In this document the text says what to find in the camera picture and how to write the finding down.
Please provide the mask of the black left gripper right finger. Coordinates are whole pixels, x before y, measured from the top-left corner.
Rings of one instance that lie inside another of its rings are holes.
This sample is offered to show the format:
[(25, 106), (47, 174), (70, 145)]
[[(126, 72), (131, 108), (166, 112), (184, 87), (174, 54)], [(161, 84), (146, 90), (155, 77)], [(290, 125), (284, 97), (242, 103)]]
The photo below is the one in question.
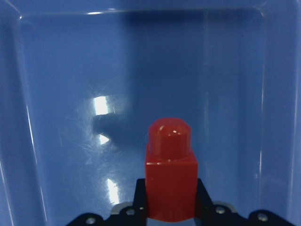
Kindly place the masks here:
[(198, 179), (195, 225), (197, 226), (291, 226), (292, 223), (268, 210), (255, 210), (247, 218), (229, 203), (212, 201), (202, 180)]

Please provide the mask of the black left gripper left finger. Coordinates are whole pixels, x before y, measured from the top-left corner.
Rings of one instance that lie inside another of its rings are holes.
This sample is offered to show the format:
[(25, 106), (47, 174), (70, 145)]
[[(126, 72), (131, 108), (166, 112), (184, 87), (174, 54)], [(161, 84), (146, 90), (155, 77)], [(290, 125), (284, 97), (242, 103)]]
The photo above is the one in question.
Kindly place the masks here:
[(145, 180), (138, 179), (132, 202), (119, 203), (104, 219), (95, 213), (84, 213), (68, 223), (69, 226), (145, 226), (147, 225), (147, 196)]

